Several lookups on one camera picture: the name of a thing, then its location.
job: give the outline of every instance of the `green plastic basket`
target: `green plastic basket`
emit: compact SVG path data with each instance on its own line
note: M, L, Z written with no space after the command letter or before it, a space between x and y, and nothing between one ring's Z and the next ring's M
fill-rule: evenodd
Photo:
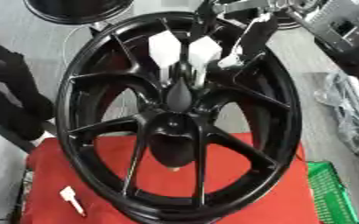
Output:
M320 220L325 224L357 224L359 220L334 166L308 163L309 182Z

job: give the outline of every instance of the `red mat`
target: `red mat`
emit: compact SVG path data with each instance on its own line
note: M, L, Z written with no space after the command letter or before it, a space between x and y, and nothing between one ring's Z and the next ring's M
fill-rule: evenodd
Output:
M249 134L238 134L237 137L251 142ZM132 136L103 137L99 140L98 150L107 166L123 177L129 165L133 144ZM303 155L302 148L299 148L299 155ZM22 224L134 223L81 182L65 159L56 139L46 139L28 157L27 162L35 171L35 176ZM238 154L211 145L208 148L207 192L235 181L249 167L249 161ZM172 172L148 152L141 164L137 185L150 193L190 196L194 189L194 165ZM71 186L76 191L77 198L87 211L87 218L82 218L60 197L60 190L66 186ZM296 159L282 180L266 196L218 222L236 223L319 224L307 183L306 164Z

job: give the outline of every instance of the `small white plastic part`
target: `small white plastic part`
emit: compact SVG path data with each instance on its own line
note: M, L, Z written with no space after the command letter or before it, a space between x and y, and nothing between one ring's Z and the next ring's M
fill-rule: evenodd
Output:
M181 42L170 31L149 38L150 57L160 68L160 80L169 80L169 67L180 61Z
M201 87L206 79L206 69L209 62L219 60L222 47L209 36L194 41L189 46L189 63L197 71L195 86Z
M84 213L84 209L81 207L79 202L77 202L75 198L76 192L74 191L74 189L72 189L71 186L67 186L62 191L60 191L60 195L64 201L70 202L72 204L72 206L76 209L78 214L80 214L83 217L86 216L86 214Z

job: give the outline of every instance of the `black alloy wheel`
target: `black alloy wheel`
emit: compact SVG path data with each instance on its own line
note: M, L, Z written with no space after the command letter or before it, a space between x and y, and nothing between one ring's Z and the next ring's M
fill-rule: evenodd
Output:
M60 85L57 127L67 159L89 187L139 223L204 224L232 214L277 184L299 145L299 97L289 73L270 50L240 72L208 73L202 89L189 84L192 73L186 62L173 69L171 84L160 84L159 70L148 54L148 38L171 30L186 49L192 22L192 13L167 12L112 25L81 49ZM217 20L208 35L228 55L242 33L243 29ZM191 100L183 109L175 109L168 95L183 80ZM103 121L110 103L125 89L137 97L138 113ZM252 145L215 126L222 108L231 102L248 120ZM137 136L125 179L103 163L95 145L101 134L119 131ZM165 150L174 144L175 150ZM221 190L205 192L209 144L249 159L250 170ZM195 163L193 197L166 197L137 188L137 171L147 146L167 167Z

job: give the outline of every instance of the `white wall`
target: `white wall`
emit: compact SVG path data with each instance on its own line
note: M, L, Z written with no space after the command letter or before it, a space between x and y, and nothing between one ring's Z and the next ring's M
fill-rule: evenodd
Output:
M141 15L160 11L193 11L202 0L135 0L134 13Z

